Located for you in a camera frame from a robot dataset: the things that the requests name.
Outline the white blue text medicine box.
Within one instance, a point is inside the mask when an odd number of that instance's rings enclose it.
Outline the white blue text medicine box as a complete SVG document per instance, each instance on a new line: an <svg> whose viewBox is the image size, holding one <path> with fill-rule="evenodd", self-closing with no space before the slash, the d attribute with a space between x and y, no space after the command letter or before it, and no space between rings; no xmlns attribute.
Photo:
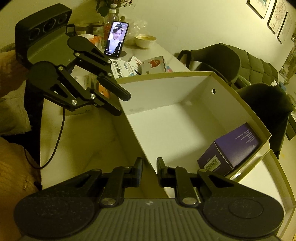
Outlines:
<svg viewBox="0 0 296 241"><path fill-rule="evenodd" d="M130 63L121 59L111 61L111 70L115 79L135 76Z"/></svg>

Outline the dark purple product box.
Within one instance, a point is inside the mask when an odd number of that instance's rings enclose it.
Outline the dark purple product box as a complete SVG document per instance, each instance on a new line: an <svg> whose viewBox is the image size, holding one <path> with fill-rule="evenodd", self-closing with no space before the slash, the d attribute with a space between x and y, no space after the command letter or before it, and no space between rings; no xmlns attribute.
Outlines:
<svg viewBox="0 0 296 241"><path fill-rule="evenodd" d="M201 169L227 175L245 161L261 144L261 140L248 123L217 138L198 159Z"/></svg>

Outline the white box red cartoon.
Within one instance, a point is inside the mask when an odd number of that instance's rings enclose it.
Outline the white box red cartoon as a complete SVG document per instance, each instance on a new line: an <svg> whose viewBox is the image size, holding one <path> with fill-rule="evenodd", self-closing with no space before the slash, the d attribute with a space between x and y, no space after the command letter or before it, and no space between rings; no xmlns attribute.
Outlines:
<svg viewBox="0 0 296 241"><path fill-rule="evenodd" d="M154 57L142 61L141 74L159 74L166 73L165 60L163 56Z"/></svg>

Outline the white cardboard sorting box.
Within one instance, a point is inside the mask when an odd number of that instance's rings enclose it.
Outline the white cardboard sorting box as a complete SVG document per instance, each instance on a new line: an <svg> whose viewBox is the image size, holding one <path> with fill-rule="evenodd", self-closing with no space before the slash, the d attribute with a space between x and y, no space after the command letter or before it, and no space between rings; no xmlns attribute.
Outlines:
<svg viewBox="0 0 296 241"><path fill-rule="evenodd" d="M138 75L118 82L132 96L119 101L122 115L113 120L119 140L128 158L142 156L150 171L162 157L168 166L196 172L198 159L212 142L244 123L261 144L228 178L242 179L270 149L268 129L216 73Z"/></svg>

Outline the orange tissue box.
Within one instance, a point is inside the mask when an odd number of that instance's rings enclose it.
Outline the orange tissue box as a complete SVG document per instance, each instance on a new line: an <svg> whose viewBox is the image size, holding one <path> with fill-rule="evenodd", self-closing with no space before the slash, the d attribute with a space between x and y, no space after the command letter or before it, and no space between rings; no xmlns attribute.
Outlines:
<svg viewBox="0 0 296 241"><path fill-rule="evenodd" d="M101 49L101 44L102 44L102 37L101 36L93 36L90 39L90 42L95 45L98 49Z"/></svg>

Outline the smartphone with lit screen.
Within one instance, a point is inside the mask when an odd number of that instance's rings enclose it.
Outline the smartphone with lit screen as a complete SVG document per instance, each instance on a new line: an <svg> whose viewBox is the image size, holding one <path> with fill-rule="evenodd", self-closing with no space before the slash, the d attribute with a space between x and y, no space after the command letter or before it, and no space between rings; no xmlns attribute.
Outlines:
<svg viewBox="0 0 296 241"><path fill-rule="evenodd" d="M104 54L108 57L119 58L129 23L114 21L105 44Z"/></svg>

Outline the plastic drink bottle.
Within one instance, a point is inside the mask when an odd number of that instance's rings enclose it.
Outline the plastic drink bottle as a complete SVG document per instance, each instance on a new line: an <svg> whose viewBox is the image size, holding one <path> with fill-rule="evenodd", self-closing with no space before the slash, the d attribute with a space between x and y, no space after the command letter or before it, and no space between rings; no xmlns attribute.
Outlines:
<svg viewBox="0 0 296 241"><path fill-rule="evenodd" d="M103 28L103 48L106 47L108 36L111 31L111 27L114 21L117 21L118 17L116 15L116 9L110 9L108 15L104 19L104 28Z"/></svg>

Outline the white box lid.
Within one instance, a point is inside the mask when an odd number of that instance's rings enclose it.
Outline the white box lid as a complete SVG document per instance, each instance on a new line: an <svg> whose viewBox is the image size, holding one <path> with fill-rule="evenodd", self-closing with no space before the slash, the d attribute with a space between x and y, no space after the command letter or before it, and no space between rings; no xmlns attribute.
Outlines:
<svg viewBox="0 0 296 241"><path fill-rule="evenodd" d="M284 210L277 236L281 240L295 240L295 196L272 150L266 152L256 163L248 164L239 170L231 180L277 200Z"/></svg>

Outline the dried flower bouquet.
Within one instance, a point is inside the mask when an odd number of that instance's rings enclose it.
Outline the dried flower bouquet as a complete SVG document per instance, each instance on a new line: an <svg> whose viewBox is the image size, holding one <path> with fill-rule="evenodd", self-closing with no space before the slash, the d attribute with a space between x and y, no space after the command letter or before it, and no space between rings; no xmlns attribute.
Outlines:
<svg viewBox="0 0 296 241"><path fill-rule="evenodd" d="M102 17L108 15L109 10L112 8L112 5L116 5L117 8L131 6L133 0L96 0L95 10Z"/></svg>

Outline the clear plastic bag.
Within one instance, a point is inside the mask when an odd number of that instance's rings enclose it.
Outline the clear plastic bag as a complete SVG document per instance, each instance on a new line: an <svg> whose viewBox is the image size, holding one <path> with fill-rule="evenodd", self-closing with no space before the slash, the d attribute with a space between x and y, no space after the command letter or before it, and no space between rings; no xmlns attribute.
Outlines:
<svg viewBox="0 0 296 241"><path fill-rule="evenodd" d="M125 45L131 46L135 44L134 38L139 34L149 35L149 30L147 28L147 21L140 19L126 19L129 23L129 27L125 37Z"/></svg>

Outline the white bowl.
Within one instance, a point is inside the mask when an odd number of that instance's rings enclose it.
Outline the white bowl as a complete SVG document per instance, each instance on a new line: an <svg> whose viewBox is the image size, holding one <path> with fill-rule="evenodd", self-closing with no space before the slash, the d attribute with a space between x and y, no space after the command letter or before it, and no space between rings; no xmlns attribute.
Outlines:
<svg viewBox="0 0 296 241"><path fill-rule="evenodd" d="M146 34L135 36L135 44L142 49L149 49L157 40L156 37Z"/></svg>

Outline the green quilted sofa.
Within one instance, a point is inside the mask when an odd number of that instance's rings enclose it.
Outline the green quilted sofa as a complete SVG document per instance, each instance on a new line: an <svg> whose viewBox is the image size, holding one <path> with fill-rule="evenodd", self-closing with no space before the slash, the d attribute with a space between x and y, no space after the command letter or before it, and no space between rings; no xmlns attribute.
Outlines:
<svg viewBox="0 0 296 241"><path fill-rule="evenodd" d="M241 89L255 83L271 85L278 81L278 71L270 64L245 50L220 43L232 49L240 58L238 77L234 83L235 89Z"/></svg>

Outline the framed wall picture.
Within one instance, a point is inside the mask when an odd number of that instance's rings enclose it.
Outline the framed wall picture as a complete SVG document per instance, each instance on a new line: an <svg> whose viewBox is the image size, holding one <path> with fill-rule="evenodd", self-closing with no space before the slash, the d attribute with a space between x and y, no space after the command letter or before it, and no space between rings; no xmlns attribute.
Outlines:
<svg viewBox="0 0 296 241"><path fill-rule="evenodd" d="M277 0L274 3L273 10L267 22L267 27L276 34L280 28L281 22L285 17L286 6L283 0Z"/></svg>
<svg viewBox="0 0 296 241"><path fill-rule="evenodd" d="M247 0L247 5L261 18L265 18L270 0Z"/></svg>
<svg viewBox="0 0 296 241"><path fill-rule="evenodd" d="M290 14L288 12L286 12L285 18L283 20L283 23L280 27L280 31L277 36L277 39L281 44L283 44L285 42L291 26L292 26L292 18L290 16Z"/></svg>

